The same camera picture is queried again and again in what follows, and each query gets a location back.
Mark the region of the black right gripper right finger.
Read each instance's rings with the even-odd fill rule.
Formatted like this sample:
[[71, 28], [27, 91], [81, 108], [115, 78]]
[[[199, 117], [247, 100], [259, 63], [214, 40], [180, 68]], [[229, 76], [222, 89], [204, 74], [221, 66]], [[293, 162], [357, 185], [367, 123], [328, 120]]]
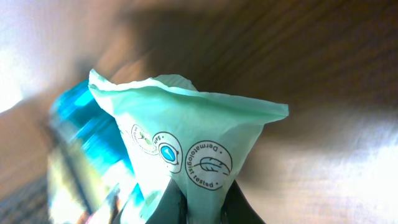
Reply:
[[221, 224], [266, 224], [250, 206], [236, 181], [231, 184], [221, 208]]

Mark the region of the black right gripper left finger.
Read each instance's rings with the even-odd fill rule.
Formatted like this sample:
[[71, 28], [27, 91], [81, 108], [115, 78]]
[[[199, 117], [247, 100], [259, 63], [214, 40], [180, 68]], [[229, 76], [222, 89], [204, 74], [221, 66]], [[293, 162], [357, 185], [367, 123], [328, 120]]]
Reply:
[[187, 224], [187, 199], [171, 179], [147, 224]]

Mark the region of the light blue tissue pack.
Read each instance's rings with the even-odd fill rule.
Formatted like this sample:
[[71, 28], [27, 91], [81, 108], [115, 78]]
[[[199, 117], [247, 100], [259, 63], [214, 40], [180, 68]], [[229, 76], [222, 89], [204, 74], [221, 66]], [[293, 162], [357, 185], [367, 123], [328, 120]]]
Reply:
[[88, 88], [117, 122], [152, 215], [175, 181], [190, 223], [219, 223], [226, 194], [267, 123], [285, 104], [196, 90], [180, 75], [114, 84], [92, 70]]

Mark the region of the teal mouthwash bottle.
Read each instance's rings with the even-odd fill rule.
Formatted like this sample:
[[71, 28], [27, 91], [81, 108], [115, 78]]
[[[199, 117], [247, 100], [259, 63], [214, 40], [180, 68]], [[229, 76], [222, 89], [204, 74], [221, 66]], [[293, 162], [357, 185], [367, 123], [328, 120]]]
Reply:
[[145, 223], [144, 198], [115, 119], [82, 82], [53, 104], [48, 157], [52, 223]]

